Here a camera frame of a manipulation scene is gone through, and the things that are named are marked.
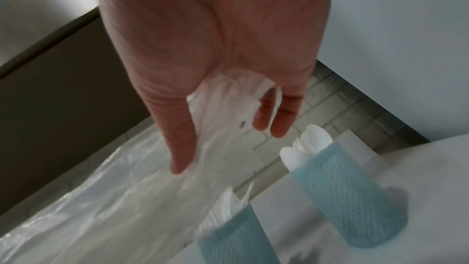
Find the hand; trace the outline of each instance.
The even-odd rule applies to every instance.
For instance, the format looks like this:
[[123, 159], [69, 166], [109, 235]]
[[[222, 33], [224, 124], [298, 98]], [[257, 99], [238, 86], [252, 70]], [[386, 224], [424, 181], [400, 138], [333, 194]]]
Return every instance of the hand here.
[[[194, 157], [186, 97], [220, 67], [271, 79], [282, 102], [271, 134], [284, 136], [316, 63], [330, 0], [100, 0], [106, 29], [133, 86], [161, 129], [172, 172]], [[262, 98], [253, 127], [268, 128], [276, 91]]]

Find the plastic bag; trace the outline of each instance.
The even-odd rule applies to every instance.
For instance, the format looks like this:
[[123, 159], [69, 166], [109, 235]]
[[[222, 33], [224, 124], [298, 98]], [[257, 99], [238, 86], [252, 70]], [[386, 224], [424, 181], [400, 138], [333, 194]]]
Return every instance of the plastic bag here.
[[0, 263], [165, 263], [229, 186], [223, 152], [271, 86], [240, 69], [214, 75], [190, 100], [198, 143], [183, 174], [170, 173], [169, 150], [150, 127], [83, 185], [1, 238]]

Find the metal surface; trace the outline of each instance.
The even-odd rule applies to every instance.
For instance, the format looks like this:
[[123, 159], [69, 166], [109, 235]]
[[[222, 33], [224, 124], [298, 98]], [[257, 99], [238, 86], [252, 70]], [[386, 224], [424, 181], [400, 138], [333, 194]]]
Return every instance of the metal surface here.
[[97, 5], [98, 0], [0, 0], [0, 67]]

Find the blue mesh basket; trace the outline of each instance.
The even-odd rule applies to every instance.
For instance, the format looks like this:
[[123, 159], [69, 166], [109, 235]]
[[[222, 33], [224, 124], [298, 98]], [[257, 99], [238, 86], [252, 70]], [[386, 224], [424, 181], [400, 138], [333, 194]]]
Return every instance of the blue mesh basket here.
[[280, 264], [250, 205], [198, 246], [206, 264]]
[[353, 247], [375, 247], [406, 225], [402, 212], [338, 143], [291, 173]]

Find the brick-patterned floor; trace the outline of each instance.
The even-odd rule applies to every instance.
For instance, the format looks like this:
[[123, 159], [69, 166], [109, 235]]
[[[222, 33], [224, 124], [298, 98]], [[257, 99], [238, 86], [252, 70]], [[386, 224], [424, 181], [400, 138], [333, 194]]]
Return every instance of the brick-patterned floor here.
[[[427, 142], [402, 121], [358, 91], [343, 78], [318, 62], [308, 91], [293, 127], [283, 138], [273, 138], [269, 131], [259, 132], [250, 125], [244, 128], [244, 145], [262, 162], [262, 169], [235, 189], [244, 195], [255, 181], [252, 198], [288, 173], [279, 158], [282, 147], [291, 146], [310, 123], [326, 129], [333, 138], [347, 129], [353, 131], [377, 153], [403, 149]], [[277, 97], [276, 107], [281, 95]], [[114, 150], [153, 123], [146, 119], [130, 131], [93, 154], [90, 158], [53, 181], [36, 194], [0, 217], [0, 236], [80, 185]]]

